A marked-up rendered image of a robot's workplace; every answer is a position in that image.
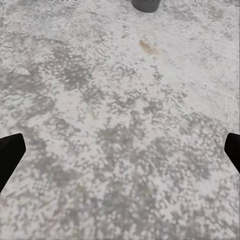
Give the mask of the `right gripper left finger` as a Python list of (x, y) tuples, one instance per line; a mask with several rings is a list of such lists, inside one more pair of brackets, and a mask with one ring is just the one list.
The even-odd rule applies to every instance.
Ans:
[(0, 193), (26, 152), (22, 133), (0, 138)]

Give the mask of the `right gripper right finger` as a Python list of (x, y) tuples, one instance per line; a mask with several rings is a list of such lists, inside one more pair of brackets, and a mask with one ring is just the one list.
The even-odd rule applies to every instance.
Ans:
[(227, 135), (224, 151), (240, 173), (240, 135), (229, 133)]

